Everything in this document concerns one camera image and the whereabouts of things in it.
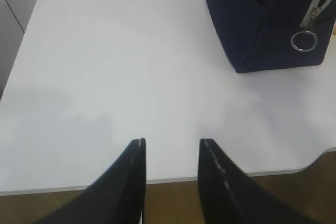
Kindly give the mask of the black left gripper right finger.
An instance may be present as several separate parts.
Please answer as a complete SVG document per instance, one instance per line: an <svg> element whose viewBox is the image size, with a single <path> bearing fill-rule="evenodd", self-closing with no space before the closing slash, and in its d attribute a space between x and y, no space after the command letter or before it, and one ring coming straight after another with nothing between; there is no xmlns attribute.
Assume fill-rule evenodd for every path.
<svg viewBox="0 0 336 224"><path fill-rule="evenodd" d="M210 138L200 141L199 198L206 223L315 223L253 181Z"/></svg>

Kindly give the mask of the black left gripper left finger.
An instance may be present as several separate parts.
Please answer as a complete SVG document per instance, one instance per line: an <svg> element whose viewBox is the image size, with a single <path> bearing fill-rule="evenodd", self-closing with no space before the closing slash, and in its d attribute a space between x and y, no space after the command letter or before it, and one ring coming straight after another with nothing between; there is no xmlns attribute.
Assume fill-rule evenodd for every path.
<svg viewBox="0 0 336 224"><path fill-rule="evenodd" d="M39 223L140 223L146 190L146 142L132 140L76 198Z"/></svg>

